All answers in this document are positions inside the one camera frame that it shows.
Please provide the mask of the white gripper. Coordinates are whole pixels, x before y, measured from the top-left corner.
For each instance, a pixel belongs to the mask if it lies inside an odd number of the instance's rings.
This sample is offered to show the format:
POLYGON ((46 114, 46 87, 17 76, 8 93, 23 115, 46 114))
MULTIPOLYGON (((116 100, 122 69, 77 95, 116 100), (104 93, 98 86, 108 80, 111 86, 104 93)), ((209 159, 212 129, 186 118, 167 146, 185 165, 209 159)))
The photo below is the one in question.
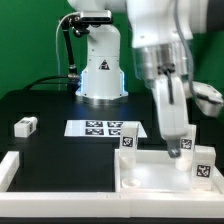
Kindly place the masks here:
MULTIPOLYGON (((213 86, 196 81, 193 90, 200 110, 207 116, 217 117, 224 106, 222 94, 213 86)), ((177 75, 171 79, 161 75, 154 80, 152 92, 161 137, 167 142, 169 156, 178 158, 181 156, 180 138, 187 134, 189 127, 186 100, 193 96, 190 85, 177 75)))

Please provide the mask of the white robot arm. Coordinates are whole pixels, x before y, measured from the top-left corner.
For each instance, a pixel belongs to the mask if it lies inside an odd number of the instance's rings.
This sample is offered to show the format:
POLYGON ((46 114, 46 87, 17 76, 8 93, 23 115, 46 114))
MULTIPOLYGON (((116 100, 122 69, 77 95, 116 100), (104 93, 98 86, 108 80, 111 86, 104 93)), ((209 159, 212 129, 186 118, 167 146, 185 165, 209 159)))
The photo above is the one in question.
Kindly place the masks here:
POLYGON ((188 132, 186 100, 196 100, 211 117, 224 105, 222 94, 194 80, 188 41, 196 33, 224 31, 224 0, 67 0, 81 21, 89 11, 124 11, 132 29, 137 76, 152 90, 161 137, 169 156, 181 155, 188 132))

